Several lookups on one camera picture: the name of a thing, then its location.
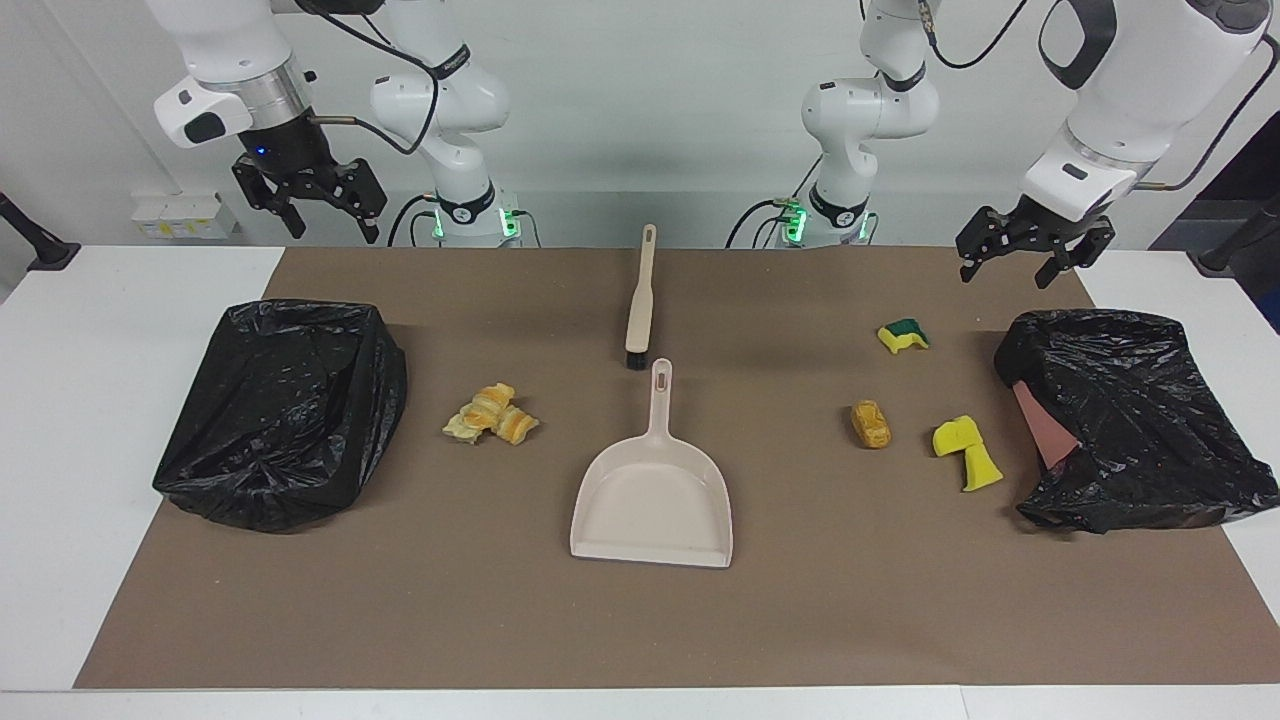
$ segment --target white table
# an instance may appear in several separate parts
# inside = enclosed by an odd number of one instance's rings
[[[150,488],[209,334],[256,300],[262,247],[84,247],[0,305],[0,717],[1271,717],[1280,685],[652,691],[70,691],[160,497]],[[1181,320],[1258,459],[1280,468],[1280,337],[1178,254],[1108,252],[1098,306]],[[1280,512],[1228,525],[1280,616]]]

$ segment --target brown mat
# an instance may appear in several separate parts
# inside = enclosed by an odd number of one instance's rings
[[[1219,529],[1034,532],[1036,446],[991,366],[1010,320],[1089,305],[1041,258],[972,286],[945,249],[668,251],[654,356],[673,432],[727,478],[728,570],[575,560],[579,480],[644,430],[623,369],[631,251],[289,250],[271,297],[374,302],[410,359],[404,420],[351,510],[292,536],[157,512],[79,688],[595,688],[1280,682],[1280,633]],[[928,351],[874,329],[920,320]],[[440,425],[494,380],[521,447]],[[895,433],[859,448],[847,406]],[[963,413],[1009,479],[929,455]]]

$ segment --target beige dustpan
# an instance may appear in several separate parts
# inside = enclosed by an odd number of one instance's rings
[[[649,432],[598,455],[570,528],[577,557],[728,568],[728,488],[705,452],[671,437],[671,361],[653,364]]]

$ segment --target trash bag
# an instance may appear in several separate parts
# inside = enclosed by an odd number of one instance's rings
[[[214,331],[152,487],[279,532],[351,506],[404,410],[404,354],[372,305],[264,300]]]
[[[1018,510],[1041,527],[1106,533],[1198,528],[1280,503],[1271,468],[1244,446],[1196,366],[1180,323],[1121,310],[1014,320],[996,372],[1078,447]]]

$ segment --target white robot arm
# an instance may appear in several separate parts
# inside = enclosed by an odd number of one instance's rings
[[[1041,31],[1075,109],[1023,177],[1007,215],[982,208],[956,237],[969,282],[992,258],[1051,252],[1036,274],[1093,264],[1115,236],[1102,214],[1208,106],[1266,32],[1271,0],[1057,0]]]
[[[324,200],[353,217],[372,242],[387,196],[364,159],[347,164],[333,159],[324,131],[311,122],[312,76],[298,70],[271,17],[273,4],[146,1],[177,41],[189,73],[155,102],[165,133],[183,147],[238,136],[246,152],[232,172],[241,190],[253,209],[279,215],[293,237],[301,237],[306,225],[292,200]],[[333,13],[358,14],[380,3],[325,0],[324,5]]]
[[[489,177],[484,154],[462,133],[500,128],[511,113],[507,87],[471,59],[444,0],[387,0],[397,47],[438,68],[439,106],[419,152],[435,181],[440,232],[449,246],[494,247],[515,232],[513,199]],[[378,122],[413,138],[431,105],[431,79],[394,74],[374,83]]]
[[[865,141],[923,135],[938,117],[938,92],[924,72],[929,45],[918,0],[872,0],[859,44],[879,70],[876,77],[823,82],[804,100],[804,127],[822,145],[818,179],[805,197],[806,246],[854,234],[878,169]]]

